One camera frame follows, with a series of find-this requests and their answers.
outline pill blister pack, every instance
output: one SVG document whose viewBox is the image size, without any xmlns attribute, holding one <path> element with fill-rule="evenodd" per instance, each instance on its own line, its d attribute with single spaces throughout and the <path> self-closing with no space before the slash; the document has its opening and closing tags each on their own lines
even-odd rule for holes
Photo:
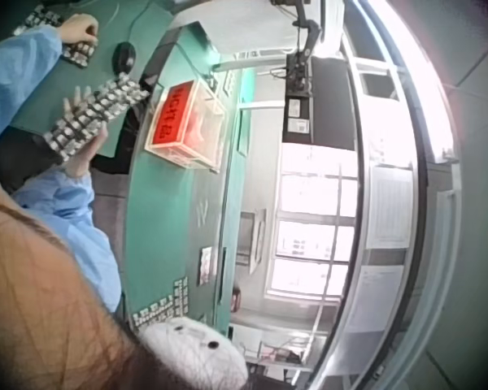
<svg viewBox="0 0 488 390">
<path fill-rule="evenodd" d="M 149 95 L 136 81 L 121 73 L 65 114 L 43 137 L 62 162 L 66 162 L 98 135 L 102 122 L 112 121 Z"/>
<path fill-rule="evenodd" d="M 136 327 L 182 317 L 189 312 L 188 277 L 173 282 L 173 295 L 168 295 L 132 315 Z"/>
<path fill-rule="evenodd" d="M 49 11 L 43 5 L 37 6 L 33 12 L 29 14 L 24 22 L 15 28 L 13 35 L 18 36 L 24 33 L 29 28 L 38 26 L 53 26 L 59 27 L 64 22 L 64 18 L 56 12 Z M 86 42 L 79 42 L 73 45 L 63 45 L 62 59 L 84 68 L 89 66 L 90 58 L 96 47 Z"/>
</svg>

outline person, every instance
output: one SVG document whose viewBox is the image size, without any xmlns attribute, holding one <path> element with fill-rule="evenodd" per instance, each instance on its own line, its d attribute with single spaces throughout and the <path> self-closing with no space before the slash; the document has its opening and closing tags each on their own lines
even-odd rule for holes
<svg viewBox="0 0 488 390">
<path fill-rule="evenodd" d="M 59 28 L 45 26 L 0 43 L 0 135 L 30 93 L 50 72 L 62 52 L 62 43 L 97 43 L 98 21 L 74 15 Z M 81 100 L 76 88 L 74 104 Z M 72 109 L 65 99 L 65 111 Z M 68 246 L 85 277 L 109 311 L 120 302 L 121 282 L 107 235 L 92 220 L 94 191 L 89 161 L 107 139 L 102 130 L 65 166 L 49 169 L 28 180 L 13 199 L 41 220 Z"/>
<path fill-rule="evenodd" d="M 95 36 L 97 22 L 78 15 L 60 29 L 35 28 L 0 44 L 0 133 L 54 66 L 62 42 L 96 39 L 87 31 Z M 65 106 L 72 109 L 68 102 Z M 27 183 L 15 194 L 20 203 L 0 186 L 0 388 L 246 386 L 243 357 L 202 324 L 176 318 L 152 324 L 136 337 L 108 312 L 115 299 L 106 299 L 98 285 L 105 275 L 112 277 L 105 273 L 111 266 L 94 268 L 98 274 L 91 276 L 88 271 L 97 265 L 87 262 L 111 259 L 111 252 L 106 239 L 98 245 L 102 235 L 84 206 L 92 197 L 89 160 L 106 135 L 103 128 L 67 166 Z M 190 350 L 190 366 L 181 365 L 185 354 L 176 351 L 179 344 L 181 351 Z M 200 371 L 205 372 L 199 379 Z"/>
</svg>

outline computer mouse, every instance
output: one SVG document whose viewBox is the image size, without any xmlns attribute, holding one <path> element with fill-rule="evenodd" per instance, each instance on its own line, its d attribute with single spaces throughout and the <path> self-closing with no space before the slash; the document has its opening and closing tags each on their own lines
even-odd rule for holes
<svg viewBox="0 0 488 390">
<path fill-rule="evenodd" d="M 115 47 L 112 55 L 112 69 L 114 73 L 129 74 L 136 63 L 136 48 L 130 42 L 121 42 Z"/>
</svg>

